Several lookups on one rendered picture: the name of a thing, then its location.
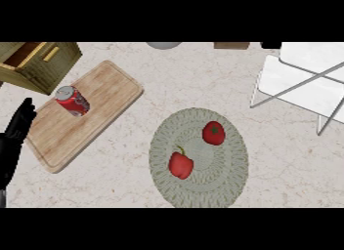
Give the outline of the round grey woven placemat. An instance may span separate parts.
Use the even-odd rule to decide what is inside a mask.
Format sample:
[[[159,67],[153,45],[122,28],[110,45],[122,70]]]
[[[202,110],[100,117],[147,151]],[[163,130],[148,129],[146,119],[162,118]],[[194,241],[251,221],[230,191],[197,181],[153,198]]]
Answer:
[[[205,125],[215,121],[225,132],[224,142],[214,146],[203,141]],[[175,177],[168,163],[174,152],[194,162],[185,180]],[[243,137],[230,120],[205,108],[187,108],[162,122],[150,143],[150,175],[156,188],[175,207],[230,207],[239,198],[249,177],[249,155]]]

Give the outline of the red tomato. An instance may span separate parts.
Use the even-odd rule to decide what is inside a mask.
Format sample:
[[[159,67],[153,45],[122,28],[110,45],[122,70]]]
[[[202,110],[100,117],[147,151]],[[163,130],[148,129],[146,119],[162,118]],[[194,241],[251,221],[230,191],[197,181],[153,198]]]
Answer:
[[[214,146],[220,146],[225,140],[225,131],[217,121],[209,121],[202,129],[202,139]]]

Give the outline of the brown wooden block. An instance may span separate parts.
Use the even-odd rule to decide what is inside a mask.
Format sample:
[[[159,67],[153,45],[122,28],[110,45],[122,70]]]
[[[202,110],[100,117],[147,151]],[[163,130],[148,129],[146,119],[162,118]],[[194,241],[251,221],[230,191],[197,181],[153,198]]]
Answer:
[[[214,49],[248,50],[251,42],[214,42]]]

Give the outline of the grey round object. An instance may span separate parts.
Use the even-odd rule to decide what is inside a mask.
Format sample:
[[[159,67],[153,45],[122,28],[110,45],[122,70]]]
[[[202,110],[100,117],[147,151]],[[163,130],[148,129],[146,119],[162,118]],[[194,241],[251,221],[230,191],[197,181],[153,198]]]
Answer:
[[[183,42],[146,42],[146,44],[157,50],[169,50],[180,46]]]

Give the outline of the white tiered shelf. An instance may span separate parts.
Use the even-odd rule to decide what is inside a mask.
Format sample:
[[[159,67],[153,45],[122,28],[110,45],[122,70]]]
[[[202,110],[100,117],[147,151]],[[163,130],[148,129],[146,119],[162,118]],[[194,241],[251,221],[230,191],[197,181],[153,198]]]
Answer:
[[[316,133],[344,123],[344,42],[283,42],[267,56],[251,108],[282,100],[317,114]]]

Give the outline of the red bell pepper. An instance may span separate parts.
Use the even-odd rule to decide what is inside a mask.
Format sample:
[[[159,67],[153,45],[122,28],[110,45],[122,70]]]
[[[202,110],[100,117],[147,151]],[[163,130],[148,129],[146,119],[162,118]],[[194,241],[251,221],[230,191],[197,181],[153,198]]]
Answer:
[[[168,164],[171,174],[185,180],[194,170],[194,160],[187,156],[184,148],[180,146],[180,151],[175,151],[169,158]]]

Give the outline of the red soda can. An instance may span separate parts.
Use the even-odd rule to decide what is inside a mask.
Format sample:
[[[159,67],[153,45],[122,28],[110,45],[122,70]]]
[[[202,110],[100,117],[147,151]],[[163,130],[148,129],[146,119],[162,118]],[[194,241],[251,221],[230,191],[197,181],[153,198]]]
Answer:
[[[73,86],[64,86],[57,90],[55,101],[74,116],[83,116],[89,111],[86,98]]]

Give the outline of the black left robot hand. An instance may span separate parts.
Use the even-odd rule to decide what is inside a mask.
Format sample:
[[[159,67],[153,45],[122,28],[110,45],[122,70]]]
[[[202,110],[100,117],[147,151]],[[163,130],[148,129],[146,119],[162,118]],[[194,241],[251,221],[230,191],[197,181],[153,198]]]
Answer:
[[[0,133],[0,190],[6,189],[14,178],[24,139],[34,117],[32,98],[26,98],[11,118],[6,130]]]

